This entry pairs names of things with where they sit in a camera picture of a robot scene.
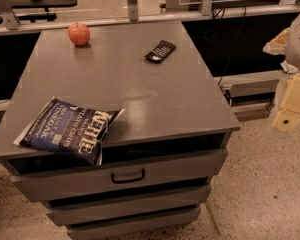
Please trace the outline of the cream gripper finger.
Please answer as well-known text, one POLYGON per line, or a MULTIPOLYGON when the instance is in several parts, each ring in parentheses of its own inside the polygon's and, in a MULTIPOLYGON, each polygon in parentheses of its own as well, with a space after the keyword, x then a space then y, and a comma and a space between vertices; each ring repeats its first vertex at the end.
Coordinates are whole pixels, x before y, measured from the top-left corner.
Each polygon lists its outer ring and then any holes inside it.
POLYGON ((280 132, 290 132, 300 124, 300 73, 287 81, 284 95, 272 127, 280 132))

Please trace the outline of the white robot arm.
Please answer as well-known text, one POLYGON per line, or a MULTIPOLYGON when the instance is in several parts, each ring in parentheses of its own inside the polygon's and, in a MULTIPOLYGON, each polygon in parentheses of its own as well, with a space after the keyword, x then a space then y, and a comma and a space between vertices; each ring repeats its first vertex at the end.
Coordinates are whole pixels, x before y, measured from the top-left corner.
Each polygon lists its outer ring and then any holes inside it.
POLYGON ((300 14, 288 28, 267 42, 263 51, 271 55, 284 55, 283 64, 298 70, 287 81, 287 89, 272 122, 272 127, 278 131, 292 131, 300 124, 300 14))

